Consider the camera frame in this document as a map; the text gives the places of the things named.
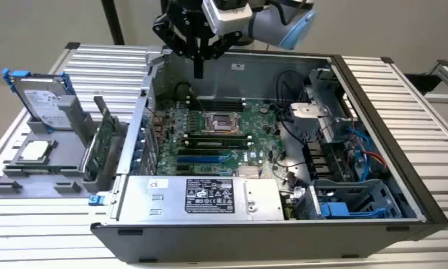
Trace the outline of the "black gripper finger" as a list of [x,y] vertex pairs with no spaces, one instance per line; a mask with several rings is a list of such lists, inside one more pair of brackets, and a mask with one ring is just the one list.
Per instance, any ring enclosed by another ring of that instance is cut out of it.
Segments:
[[209,44],[210,35],[200,37],[200,47],[197,52],[197,78],[204,76],[204,61],[218,59],[224,52],[237,43],[242,36],[241,31],[224,34],[217,41]]
[[190,22],[184,20],[184,30],[180,30],[184,39],[174,32],[168,16],[158,16],[156,18],[152,30],[173,52],[193,61],[193,75],[197,78],[197,40],[192,34]]

